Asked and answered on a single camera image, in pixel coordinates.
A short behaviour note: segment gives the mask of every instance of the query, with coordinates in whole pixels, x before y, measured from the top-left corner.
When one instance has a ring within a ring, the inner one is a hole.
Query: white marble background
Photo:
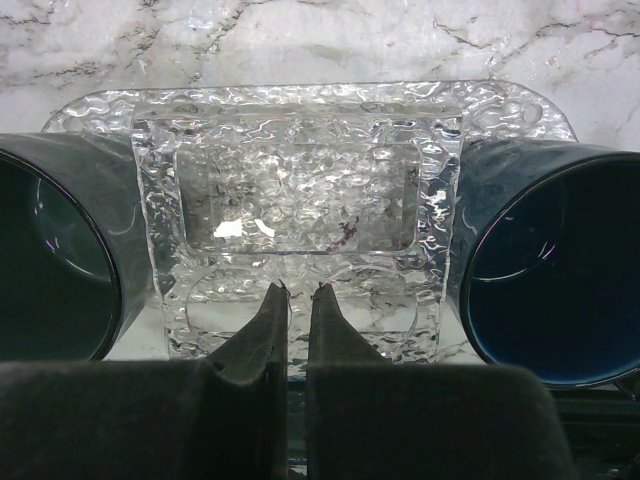
[[[0,1],[1,132],[103,89],[484,78],[640,150],[640,0]],[[152,318],[112,356],[162,356]],[[446,325],[443,355],[472,359]]]

